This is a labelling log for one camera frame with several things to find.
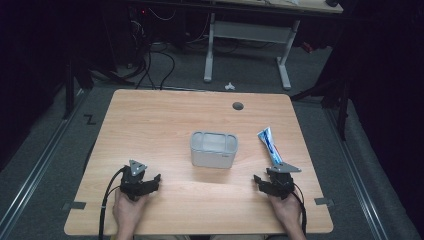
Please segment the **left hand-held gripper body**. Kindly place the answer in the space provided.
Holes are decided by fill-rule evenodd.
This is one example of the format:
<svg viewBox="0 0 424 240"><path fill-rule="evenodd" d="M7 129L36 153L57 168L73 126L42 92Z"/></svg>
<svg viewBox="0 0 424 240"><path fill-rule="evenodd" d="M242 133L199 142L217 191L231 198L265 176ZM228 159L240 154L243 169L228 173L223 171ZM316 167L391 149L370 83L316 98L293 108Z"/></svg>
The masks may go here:
<svg viewBox="0 0 424 240"><path fill-rule="evenodd" d="M133 159L130 159L129 164L124 167L120 191L132 201L137 201L141 196L148 194L147 185L143 181L146 169L145 164Z"/></svg>

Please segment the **person's right hand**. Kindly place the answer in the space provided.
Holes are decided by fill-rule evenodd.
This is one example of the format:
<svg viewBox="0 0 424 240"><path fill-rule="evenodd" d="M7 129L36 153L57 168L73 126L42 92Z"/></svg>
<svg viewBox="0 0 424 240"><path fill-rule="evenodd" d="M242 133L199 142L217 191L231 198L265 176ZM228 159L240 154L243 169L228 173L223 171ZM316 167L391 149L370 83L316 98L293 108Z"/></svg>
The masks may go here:
<svg viewBox="0 0 424 240"><path fill-rule="evenodd" d="M300 226L300 203L293 194L289 194L285 199L268 196L274 213L285 229L291 229Z"/></svg>

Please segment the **dark computer tower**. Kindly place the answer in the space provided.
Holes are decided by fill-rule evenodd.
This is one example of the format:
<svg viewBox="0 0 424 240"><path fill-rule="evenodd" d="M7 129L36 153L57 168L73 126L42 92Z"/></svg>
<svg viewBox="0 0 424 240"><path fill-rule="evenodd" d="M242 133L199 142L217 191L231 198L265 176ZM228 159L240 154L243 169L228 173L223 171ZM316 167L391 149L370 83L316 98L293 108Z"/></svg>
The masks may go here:
<svg viewBox="0 0 424 240"><path fill-rule="evenodd" d="M145 7L129 6L128 17L130 21L130 34L135 48L133 64L139 67L150 46L150 16L148 9Z"/></svg>

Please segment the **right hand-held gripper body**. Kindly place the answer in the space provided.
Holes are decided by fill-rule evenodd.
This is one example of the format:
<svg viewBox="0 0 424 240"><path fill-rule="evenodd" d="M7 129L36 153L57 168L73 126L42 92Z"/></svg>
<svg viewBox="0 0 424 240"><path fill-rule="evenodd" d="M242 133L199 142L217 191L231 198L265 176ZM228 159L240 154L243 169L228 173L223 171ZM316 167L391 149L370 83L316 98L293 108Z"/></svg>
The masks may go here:
<svg viewBox="0 0 424 240"><path fill-rule="evenodd" d="M295 184L291 176L292 173L298 173L301 169L287 163L275 164L266 169L270 179L268 194L285 199L294 191Z"/></svg>

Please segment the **black metal stand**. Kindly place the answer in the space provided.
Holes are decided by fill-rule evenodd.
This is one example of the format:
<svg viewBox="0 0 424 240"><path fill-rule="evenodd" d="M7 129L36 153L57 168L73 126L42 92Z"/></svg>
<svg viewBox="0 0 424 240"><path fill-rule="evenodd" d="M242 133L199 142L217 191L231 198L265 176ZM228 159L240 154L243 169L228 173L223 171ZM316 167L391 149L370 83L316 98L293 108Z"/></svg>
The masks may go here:
<svg viewBox="0 0 424 240"><path fill-rule="evenodd" d="M65 72L65 114L64 118L70 117L74 109L75 82L78 82L82 89L92 89L93 80L89 71L89 65L85 59L70 58L66 65Z"/></svg>
<svg viewBox="0 0 424 240"><path fill-rule="evenodd" d="M336 131L339 137L345 141L345 125L348 117L350 81L334 79L325 83L317 84L303 92L290 97L292 101L299 101L308 96L322 96L321 106L325 109L336 108L338 117L336 119Z"/></svg>

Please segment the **grey plastic basket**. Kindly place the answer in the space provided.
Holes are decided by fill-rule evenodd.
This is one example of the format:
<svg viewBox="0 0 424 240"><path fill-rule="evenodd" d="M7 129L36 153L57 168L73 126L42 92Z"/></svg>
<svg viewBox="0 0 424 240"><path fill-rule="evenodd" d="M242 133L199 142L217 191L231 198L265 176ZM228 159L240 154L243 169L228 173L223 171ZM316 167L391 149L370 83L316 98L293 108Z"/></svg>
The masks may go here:
<svg viewBox="0 0 424 240"><path fill-rule="evenodd" d="M238 151L238 138L227 133L196 131L191 135L190 149L194 166L229 169Z"/></svg>

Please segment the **light wooden desk top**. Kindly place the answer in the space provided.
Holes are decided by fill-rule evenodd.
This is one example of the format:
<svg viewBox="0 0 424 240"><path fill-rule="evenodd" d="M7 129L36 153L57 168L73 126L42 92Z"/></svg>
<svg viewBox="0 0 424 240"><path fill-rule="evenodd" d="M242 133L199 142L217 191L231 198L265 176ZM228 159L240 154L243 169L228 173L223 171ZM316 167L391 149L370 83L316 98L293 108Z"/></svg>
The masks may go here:
<svg viewBox="0 0 424 240"><path fill-rule="evenodd" d="M280 9L341 14L344 9L338 4L329 6L325 0L214 0L216 2L235 3L250 6L263 6Z"/></svg>

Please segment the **person's left hand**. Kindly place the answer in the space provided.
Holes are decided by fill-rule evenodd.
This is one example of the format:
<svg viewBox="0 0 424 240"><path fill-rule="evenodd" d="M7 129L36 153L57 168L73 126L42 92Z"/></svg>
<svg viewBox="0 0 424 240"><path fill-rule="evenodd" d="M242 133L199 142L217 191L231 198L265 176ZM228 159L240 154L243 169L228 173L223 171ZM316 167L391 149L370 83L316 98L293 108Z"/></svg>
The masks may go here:
<svg viewBox="0 0 424 240"><path fill-rule="evenodd" d="M118 226L119 234L133 234L141 219L147 196L132 201L120 190L115 191L113 215Z"/></svg>

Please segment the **metal floor rail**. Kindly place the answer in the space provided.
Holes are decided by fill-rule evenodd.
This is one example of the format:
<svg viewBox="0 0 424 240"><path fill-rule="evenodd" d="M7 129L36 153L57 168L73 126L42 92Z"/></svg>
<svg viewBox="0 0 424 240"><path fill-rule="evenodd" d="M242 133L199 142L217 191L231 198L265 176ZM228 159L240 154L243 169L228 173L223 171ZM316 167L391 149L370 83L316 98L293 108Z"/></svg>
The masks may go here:
<svg viewBox="0 0 424 240"><path fill-rule="evenodd" d="M345 140L342 139L338 132L335 113L332 110L325 110L324 114L330 124L333 134L337 139L339 148L342 151L348 176L374 240L389 240L386 229L380 219L379 214L377 213L375 204L371 199L365 182L358 171L348 144Z"/></svg>
<svg viewBox="0 0 424 240"><path fill-rule="evenodd" d="M11 162L0 173L0 240L6 240L51 163L53 155L89 90L79 89L70 112L65 92L36 121Z"/></svg>

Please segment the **white metal desk frame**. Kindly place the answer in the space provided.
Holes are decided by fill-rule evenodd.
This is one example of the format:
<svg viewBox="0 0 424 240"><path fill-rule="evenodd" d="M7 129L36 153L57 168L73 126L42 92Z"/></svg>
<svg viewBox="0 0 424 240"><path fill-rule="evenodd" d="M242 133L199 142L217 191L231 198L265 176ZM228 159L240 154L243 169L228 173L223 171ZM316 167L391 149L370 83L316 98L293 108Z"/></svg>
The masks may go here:
<svg viewBox="0 0 424 240"><path fill-rule="evenodd" d="M299 20L294 20L291 27L229 22L224 20L216 20L215 14L212 13L209 23L208 48L203 77L204 81L212 81L214 61L213 47L214 40L216 38L248 40L284 45L282 55L276 58L276 63L283 89L290 90L291 82L287 72L286 61L295 40L299 25Z"/></svg>

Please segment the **blue white toothpaste tube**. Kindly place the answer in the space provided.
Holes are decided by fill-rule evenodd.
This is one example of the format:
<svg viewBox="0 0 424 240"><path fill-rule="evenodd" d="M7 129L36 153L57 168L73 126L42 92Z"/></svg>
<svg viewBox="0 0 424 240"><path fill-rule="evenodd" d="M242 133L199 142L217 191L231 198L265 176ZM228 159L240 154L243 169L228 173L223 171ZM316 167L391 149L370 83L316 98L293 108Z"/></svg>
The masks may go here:
<svg viewBox="0 0 424 240"><path fill-rule="evenodd" d="M257 134L258 138L265 144L266 149L269 153L271 161L274 165L281 164L283 162L277 148L274 145L272 131L270 127L267 127Z"/></svg>

